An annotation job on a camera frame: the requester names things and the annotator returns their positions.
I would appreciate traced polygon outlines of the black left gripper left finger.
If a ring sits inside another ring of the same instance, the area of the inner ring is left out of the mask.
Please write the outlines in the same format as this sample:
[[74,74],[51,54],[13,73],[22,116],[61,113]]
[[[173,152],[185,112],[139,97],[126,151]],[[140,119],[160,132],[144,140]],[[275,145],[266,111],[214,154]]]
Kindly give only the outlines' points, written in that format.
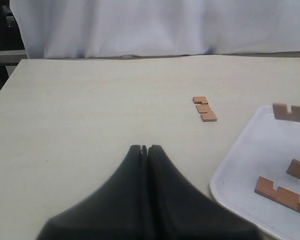
[[132,145],[113,175],[90,196],[50,218],[39,240],[146,240],[146,146]]

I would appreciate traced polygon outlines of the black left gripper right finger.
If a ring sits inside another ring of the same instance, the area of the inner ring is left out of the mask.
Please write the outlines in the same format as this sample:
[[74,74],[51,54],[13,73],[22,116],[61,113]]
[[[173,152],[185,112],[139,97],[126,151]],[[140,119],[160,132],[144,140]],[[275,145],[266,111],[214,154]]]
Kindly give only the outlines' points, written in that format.
[[160,145],[148,150],[149,184],[160,240],[256,240],[252,223],[219,206],[195,188]]

